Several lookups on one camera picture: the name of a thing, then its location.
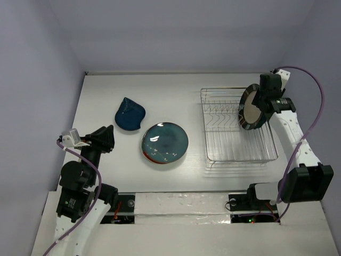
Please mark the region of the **red and teal floral plate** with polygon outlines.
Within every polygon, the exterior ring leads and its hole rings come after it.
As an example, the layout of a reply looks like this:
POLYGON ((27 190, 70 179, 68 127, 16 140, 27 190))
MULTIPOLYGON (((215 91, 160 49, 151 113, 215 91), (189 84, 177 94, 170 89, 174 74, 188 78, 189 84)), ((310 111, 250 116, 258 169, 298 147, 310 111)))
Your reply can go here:
POLYGON ((155 164, 168 164, 170 161, 167 159, 167 157, 164 157, 162 154, 158 152, 147 152, 144 149, 142 149, 142 155, 149 160, 152 163, 155 164))

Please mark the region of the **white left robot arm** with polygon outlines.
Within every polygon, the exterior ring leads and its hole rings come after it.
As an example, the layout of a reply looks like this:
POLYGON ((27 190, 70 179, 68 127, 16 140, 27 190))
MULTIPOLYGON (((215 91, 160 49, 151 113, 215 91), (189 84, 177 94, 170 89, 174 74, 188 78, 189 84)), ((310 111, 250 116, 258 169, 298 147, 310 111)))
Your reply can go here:
POLYGON ((61 133, 56 144, 78 159, 61 169, 54 242, 45 255, 85 255, 103 217, 118 204, 118 189, 104 184, 99 172, 102 154, 115 145, 113 126, 81 137, 76 129, 61 133))

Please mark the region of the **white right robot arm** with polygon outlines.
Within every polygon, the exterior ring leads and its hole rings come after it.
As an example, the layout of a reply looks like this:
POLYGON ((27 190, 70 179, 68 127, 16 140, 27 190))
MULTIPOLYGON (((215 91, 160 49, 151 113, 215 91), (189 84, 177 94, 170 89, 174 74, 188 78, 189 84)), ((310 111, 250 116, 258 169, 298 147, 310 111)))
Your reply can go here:
POLYGON ((240 125, 245 130, 260 129, 265 124, 273 128, 285 152, 288 164, 282 179, 276 182, 250 185, 246 205, 257 209, 267 201, 298 203, 323 199, 334 176, 330 165, 324 165, 310 147, 298 121, 296 107, 285 98, 285 85, 290 73, 277 69, 261 74, 259 83, 244 91, 239 103, 240 125))

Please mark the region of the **dark teal patterned plate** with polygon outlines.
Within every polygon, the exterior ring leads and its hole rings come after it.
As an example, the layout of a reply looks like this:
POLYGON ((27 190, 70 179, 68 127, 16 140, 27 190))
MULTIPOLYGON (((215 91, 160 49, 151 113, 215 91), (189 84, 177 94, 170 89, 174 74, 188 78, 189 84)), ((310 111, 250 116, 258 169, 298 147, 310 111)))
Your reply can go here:
POLYGON ((149 128, 142 137, 141 151, 158 152, 170 162, 181 159, 189 146, 185 130, 171 122, 162 122, 149 128))

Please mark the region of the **dark blue leaf-shaped plate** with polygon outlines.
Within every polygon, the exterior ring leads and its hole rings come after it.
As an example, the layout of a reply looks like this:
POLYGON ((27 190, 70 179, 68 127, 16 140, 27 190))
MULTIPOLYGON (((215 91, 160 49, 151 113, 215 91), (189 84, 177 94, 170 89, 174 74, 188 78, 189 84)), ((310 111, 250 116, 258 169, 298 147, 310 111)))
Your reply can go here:
POLYGON ((115 122, 119 128, 125 131, 136 131, 141 128, 141 123, 145 115, 146 111, 144 107, 124 97, 115 114, 115 122))

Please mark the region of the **dark rimmed beige plate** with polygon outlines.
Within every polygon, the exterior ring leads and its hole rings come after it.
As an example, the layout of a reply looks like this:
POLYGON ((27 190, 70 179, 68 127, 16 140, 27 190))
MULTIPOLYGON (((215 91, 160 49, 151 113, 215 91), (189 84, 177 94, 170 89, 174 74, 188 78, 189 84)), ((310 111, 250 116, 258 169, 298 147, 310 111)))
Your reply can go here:
POLYGON ((245 130, 255 130, 254 126, 262 114, 262 112, 252 104, 258 89, 258 84, 252 84, 245 89, 240 98, 238 118, 241 127, 245 130))

